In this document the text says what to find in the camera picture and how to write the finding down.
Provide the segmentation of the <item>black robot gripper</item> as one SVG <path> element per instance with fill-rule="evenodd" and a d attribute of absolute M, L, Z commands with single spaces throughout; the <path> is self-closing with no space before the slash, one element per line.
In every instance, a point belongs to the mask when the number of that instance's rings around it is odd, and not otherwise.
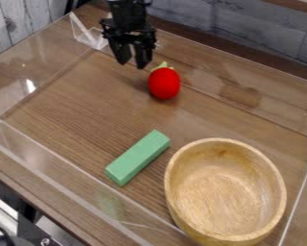
<path fill-rule="evenodd" d="M 137 67 L 145 69 L 153 61 L 157 42 L 147 14 L 153 0 L 107 0 L 107 4 L 111 16 L 101 20 L 101 25 L 115 58 L 126 64 L 133 58 L 130 45 L 134 45 Z"/>

